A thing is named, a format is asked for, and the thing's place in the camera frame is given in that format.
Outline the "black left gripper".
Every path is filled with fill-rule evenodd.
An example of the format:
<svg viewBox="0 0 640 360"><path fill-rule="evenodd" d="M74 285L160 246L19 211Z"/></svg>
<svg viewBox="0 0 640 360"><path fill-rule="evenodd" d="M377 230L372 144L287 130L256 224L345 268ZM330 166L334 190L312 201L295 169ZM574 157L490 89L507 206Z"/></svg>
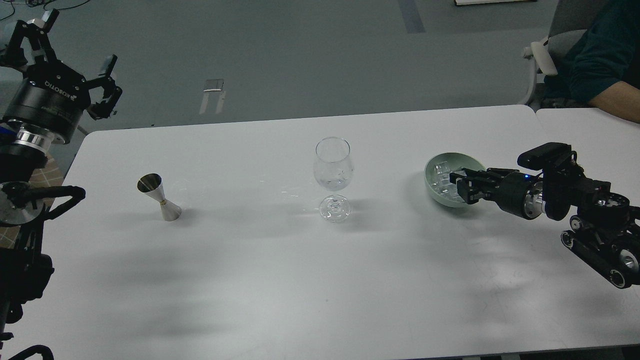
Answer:
<svg viewBox="0 0 640 360"><path fill-rule="evenodd" d="M114 114L122 89L113 76L118 61L116 54L108 55L98 76L87 82L78 71L64 63L55 63L58 58L48 34L59 15L57 9L47 10L42 18L17 20L1 31L0 65L26 70L2 120L14 130L19 124L48 130L54 134L54 143L68 144L85 110L93 120L107 119ZM35 63L30 66L24 41L28 42ZM98 88L103 89L102 99L90 104L89 91Z"/></svg>

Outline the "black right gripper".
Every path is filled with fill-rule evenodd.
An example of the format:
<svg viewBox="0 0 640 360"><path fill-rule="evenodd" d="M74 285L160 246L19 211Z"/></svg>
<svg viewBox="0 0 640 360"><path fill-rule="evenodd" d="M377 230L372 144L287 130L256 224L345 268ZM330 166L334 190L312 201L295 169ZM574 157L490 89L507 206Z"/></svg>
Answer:
<svg viewBox="0 0 640 360"><path fill-rule="evenodd" d="M460 168L448 175L457 194L467 205L491 201L508 214L534 220L544 212L543 181L519 170Z"/></svg>

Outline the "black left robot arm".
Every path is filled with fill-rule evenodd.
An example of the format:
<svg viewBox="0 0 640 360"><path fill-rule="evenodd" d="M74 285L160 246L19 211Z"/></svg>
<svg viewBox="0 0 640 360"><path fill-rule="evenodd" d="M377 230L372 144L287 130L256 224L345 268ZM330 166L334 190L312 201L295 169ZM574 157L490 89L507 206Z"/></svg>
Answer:
<svg viewBox="0 0 640 360"><path fill-rule="evenodd" d="M42 18L10 23L1 39L1 66L16 69L22 82L1 116L1 226L16 228L10 247L1 248L1 342L14 336L5 330L23 317L23 305L39 299L55 269L42 253L46 221L57 219L86 196L78 186L30 183L48 164L53 144L68 144L83 114L107 119L121 98L114 76L118 57L106 58L99 75L87 79L57 57L50 43L60 11Z"/></svg>

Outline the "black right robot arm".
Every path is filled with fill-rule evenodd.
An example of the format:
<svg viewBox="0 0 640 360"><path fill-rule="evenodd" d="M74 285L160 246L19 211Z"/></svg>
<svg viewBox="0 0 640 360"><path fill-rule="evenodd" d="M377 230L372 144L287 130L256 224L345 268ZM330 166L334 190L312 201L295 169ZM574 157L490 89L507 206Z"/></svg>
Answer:
<svg viewBox="0 0 640 360"><path fill-rule="evenodd" d="M569 144L545 143L521 153L517 162L536 174L462 168L451 173L449 180L466 204L484 199L526 220L546 215L561 221L575 207L569 230L560 235L563 246L617 289L637 286L639 208L626 196L613 193L610 182L586 177Z"/></svg>

